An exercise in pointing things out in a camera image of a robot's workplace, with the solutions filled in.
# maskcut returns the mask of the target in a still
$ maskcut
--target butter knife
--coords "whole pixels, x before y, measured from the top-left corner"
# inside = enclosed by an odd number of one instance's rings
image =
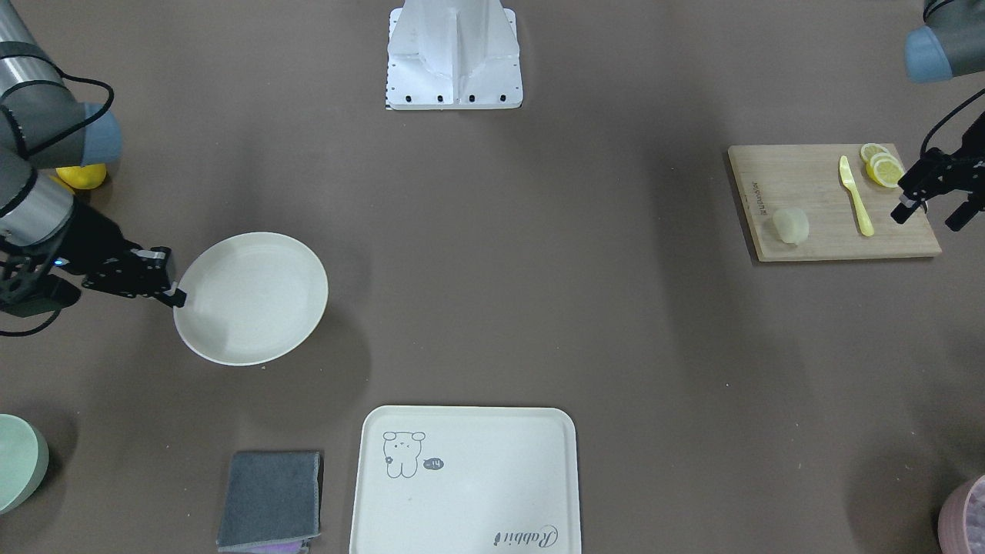
[[[841,173],[841,184],[848,189],[852,195],[852,204],[855,206],[855,219],[859,222],[859,232],[866,237],[871,237],[876,233],[872,227],[872,220],[869,213],[865,211],[862,197],[859,196],[859,187],[855,185],[855,177],[852,176],[852,169],[848,165],[848,157],[842,156],[838,162],[838,172]]]

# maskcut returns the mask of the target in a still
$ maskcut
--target gray cloth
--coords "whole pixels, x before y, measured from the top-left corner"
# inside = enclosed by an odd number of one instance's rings
[[[237,452],[216,544],[237,552],[318,535],[318,452]]]

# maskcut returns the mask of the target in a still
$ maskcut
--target gray table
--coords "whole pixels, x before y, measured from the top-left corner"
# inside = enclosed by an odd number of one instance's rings
[[[906,81],[917,0],[506,5],[523,107],[407,113],[383,109],[393,0],[17,3],[116,88],[124,156],[92,201],[128,238],[184,269],[288,234],[331,300],[256,368],[95,293],[4,340],[0,411],[57,459],[0,551],[214,552],[230,456],[317,449],[312,551],[347,552],[362,419],[393,403],[565,410],[585,552],[936,548],[944,498],[985,472],[985,221],[946,230],[949,197],[934,260],[760,264],[724,153],[875,141],[911,163],[985,76]]]

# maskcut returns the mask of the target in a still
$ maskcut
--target cutting board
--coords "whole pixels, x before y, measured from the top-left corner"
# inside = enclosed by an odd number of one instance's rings
[[[885,144],[899,158],[895,145]],[[929,257],[941,246],[922,211],[905,225],[889,213],[899,202],[900,189],[872,181],[859,157],[861,144],[733,146],[729,159],[742,197],[746,219],[760,261],[817,261]],[[863,237],[855,221],[852,200],[841,186],[838,160],[848,157],[859,194],[876,233]],[[780,208],[801,208],[811,233],[799,245],[780,240],[771,221]]]

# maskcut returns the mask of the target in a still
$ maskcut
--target bowl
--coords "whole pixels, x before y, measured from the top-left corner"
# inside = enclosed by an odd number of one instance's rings
[[[0,414],[0,514],[14,510],[41,483],[48,469],[48,444],[33,425]]]
[[[948,496],[938,517],[937,534],[944,554],[985,553],[985,475]]]
[[[226,366],[269,362],[294,350],[321,320],[328,276],[303,243],[247,233],[202,252],[181,277],[188,294],[174,309],[181,340]]]

